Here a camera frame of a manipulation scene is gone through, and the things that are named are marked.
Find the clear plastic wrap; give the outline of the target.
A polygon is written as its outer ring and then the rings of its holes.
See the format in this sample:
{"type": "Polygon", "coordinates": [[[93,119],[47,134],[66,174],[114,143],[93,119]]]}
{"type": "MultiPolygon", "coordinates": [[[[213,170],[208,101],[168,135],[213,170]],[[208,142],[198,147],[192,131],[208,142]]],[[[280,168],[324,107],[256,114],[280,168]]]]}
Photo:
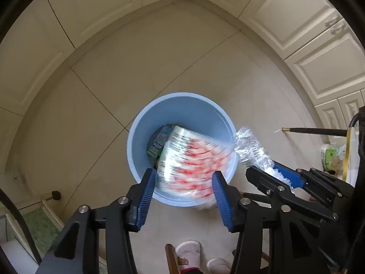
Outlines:
{"type": "Polygon", "coordinates": [[[233,144],[235,154],[240,163],[246,168],[257,167],[266,172],[279,181],[291,186],[289,179],[274,167],[274,161],[270,158],[267,150],[261,145],[257,137],[248,127],[240,128],[235,135],[233,135],[233,144]]]}

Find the red white plastic wrapper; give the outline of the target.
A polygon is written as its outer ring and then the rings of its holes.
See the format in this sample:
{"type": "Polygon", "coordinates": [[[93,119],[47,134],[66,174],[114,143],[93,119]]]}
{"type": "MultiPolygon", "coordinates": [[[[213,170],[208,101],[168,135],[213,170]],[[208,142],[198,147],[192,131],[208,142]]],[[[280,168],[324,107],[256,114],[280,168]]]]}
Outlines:
{"type": "Polygon", "coordinates": [[[227,175],[233,146],[213,137],[175,126],[158,160],[158,187],[169,196],[191,200],[201,209],[215,205],[211,178],[227,175]]]}

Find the light blue trash bin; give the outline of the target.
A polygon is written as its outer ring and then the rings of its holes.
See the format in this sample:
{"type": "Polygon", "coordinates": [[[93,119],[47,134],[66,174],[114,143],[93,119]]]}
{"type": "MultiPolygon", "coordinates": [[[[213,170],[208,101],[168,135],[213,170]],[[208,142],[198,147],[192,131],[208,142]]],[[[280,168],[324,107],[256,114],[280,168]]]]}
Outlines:
{"type": "MultiPolygon", "coordinates": [[[[195,207],[193,201],[169,196],[158,187],[157,165],[160,156],[157,159],[148,156],[147,143],[151,135],[164,125],[183,127],[232,146],[235,126],[220,106],[195,93],[171,93],[155,99],[141,110],[132,123],[127,140],[127,159],[136,182],[141,182],[145,171],[151,168],[156,171],[155,200],[173,207],[195,207]]],[[[223,174],[226,181],[232,180],[237,168],[234,151],[233,155],[228,174],[223,174]]]]}

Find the trash inside bin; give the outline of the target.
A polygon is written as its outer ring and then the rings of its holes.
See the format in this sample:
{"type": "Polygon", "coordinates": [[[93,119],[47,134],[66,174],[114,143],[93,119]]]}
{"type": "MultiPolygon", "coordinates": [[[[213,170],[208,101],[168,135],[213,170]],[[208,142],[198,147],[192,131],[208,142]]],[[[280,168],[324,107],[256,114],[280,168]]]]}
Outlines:
{"type": "Polygon", "coordinates": [[[174,125],[164,125],[159,127],[150,137],[147,143],[147,155],[157,159],[164,148],[169,136],[175,128],[174,125]]]}

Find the white slipper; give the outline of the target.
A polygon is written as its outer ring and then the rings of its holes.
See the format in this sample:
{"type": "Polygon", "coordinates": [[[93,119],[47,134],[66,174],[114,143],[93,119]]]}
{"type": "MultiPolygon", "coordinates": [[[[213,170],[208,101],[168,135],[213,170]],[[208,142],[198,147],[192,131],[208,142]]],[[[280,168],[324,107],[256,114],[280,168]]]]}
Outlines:
{"type": "Polygon", "coordinates": [[[201,269],[201,244],[198,241],[185,241],[175,248],[179,273],[201,269]]]}

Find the lower cream base cabinets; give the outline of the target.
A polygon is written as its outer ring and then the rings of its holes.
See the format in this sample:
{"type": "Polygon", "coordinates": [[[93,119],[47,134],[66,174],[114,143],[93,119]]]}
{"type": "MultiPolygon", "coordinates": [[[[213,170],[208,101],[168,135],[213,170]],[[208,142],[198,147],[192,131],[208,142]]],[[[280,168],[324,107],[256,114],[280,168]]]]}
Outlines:
{"type": "Polygon", "coordinates": [[[1,0],[1,109],[17,116],[34,110],[60,66],[71,65],[124,25],[160,9],[184,11],[183,24],[200,20],[227,29],[253,31],[281,60],[337,23],[364,44],[359,0],[289,0],[269,12],[277,27],[292,26],[284,42],[262,34],[254,0],[1,0]]]}

